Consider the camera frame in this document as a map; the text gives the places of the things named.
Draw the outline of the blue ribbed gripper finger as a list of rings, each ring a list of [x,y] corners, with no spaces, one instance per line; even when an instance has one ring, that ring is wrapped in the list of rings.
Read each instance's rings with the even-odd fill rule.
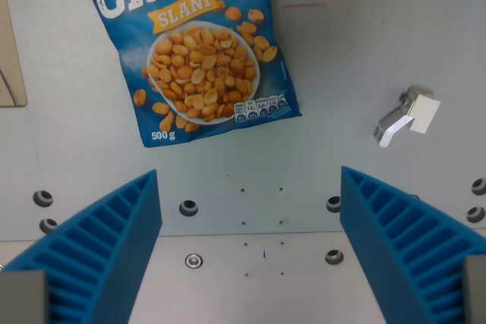
[[[341,169],[340,222],[388,323],[464,323],[462,268],[485,239],[433,206]]]
[[[50,323],[127,323],[162,224],[151,170],[58,225],[4,271],[45,274]]]

